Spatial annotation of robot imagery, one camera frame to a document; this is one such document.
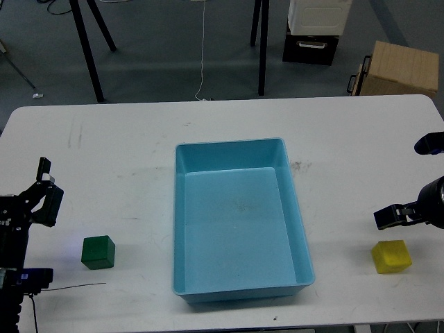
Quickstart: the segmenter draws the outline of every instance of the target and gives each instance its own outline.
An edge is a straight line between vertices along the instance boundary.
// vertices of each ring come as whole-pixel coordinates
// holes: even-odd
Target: yellow block
[[[411,265],[410,254],[403,240],[378,242],[372,249],[372,256],[379,274],[398,273]]]

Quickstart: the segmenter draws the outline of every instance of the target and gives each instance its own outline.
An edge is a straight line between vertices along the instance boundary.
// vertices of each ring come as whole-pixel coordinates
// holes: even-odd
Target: black cable
[[[57,0],[37,0],[38,3],[48,3],[48,7],[46,7],[46,11],[51,15],[64,15],[72,11],[72,9],[67,10],[66,12],[51,12],[51,6],[56,2]]]
[[[31,293],[27,293],[26,295],[29,296],[29,298],[33,301],[35,333],[39,333],[39,329],[37,328],[37,314],[35,312],[34,295]]]
[[[52,0],[51,3],[49,3],[48,7],[46,7],[46,11],[47,11],[49,14],[52,14],[52,15],[64,15],[64,14],[67,14],[67,13],[69,13],[69,12],[72,11],[72,9],[70,9],[70,10],[67,10],[66,12],[51,12],[51,10],[50,10],[49,8],[50,8],[55,2],[56,2],[56,0]]]
[[[77,288],[77,287],[84,287],[84,286],[94,286],[96,284],[106,284],[106,282],[78,284],[76,286],[70,286],[70,287],[62,287],[62,288],[54,288],[54,289],[43,289],[42,291],[54,291],[54,290],[62,290],[62,289]]]

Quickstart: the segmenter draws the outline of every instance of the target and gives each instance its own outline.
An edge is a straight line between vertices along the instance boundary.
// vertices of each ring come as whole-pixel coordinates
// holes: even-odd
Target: green block
[[[82,263],[89,269],[114,267],[116,246],[109,236],[83,239]]]

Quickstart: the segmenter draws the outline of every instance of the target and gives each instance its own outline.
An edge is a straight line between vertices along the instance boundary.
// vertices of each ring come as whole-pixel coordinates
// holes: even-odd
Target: light blue tray
[[[173,291],[187,302],[293,295],[314,281],[281,139],[176,148]]]

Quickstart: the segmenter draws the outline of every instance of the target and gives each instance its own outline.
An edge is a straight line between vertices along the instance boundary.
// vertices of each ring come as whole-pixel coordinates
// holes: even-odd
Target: black stand
[[[253,24],[251,26],[250,45],[256,45],[257,26],[259,25],[259,14],[262,5],[261,19],[261,49],[259,53],[259,87],[257,93],[259,96],[265,95],[265,69],[266,69],[266,44],[268,37],[268,10],[270,0],[255,0],[255,9],[253,11]]]
[[[22,71],[20,71],[17,66],[14,65],[10,58],[8,58],[6,54],[4,54],[2,51],[0,51],[0,54],[6,59],[7,62],[9,62],[9,65],[11,65],[12,68],[15,69],[15,71],[20,74],[20,76],[31,86],[31,88],[35,89],[35,86],[32,84],[32,82],[25,76],[25,74],[22,73]]]
[[[80,43],[82,44],[83,54],[85,55],[86,65],[88,67],[89,76],[91,77],[92,87],[94,88],[97,101],[101,103],[105,99],[103,98],[99,75],[97,74],[96,65],[94,64],[94,58],[92,56],[91,46],[89,45],[85,24],[83,23],[80,6],[78,5],[78,0],[69,0],[69,3],[71,4],[72,15],[74,16],[74,21],[76,23]],[[87,0],[87,3],[92,11],[94,18],[97,21],[97,24],[99,25],[100,30],[102,31],[106,42],[108,43],[108,46],[110,47],[110,50],[113,52],[116,51],[116,46],[112,41],[110,32],[106,27],[105,21],[103,21],[102,15],[100,14],[99,8],[97,8],[95,0]]]

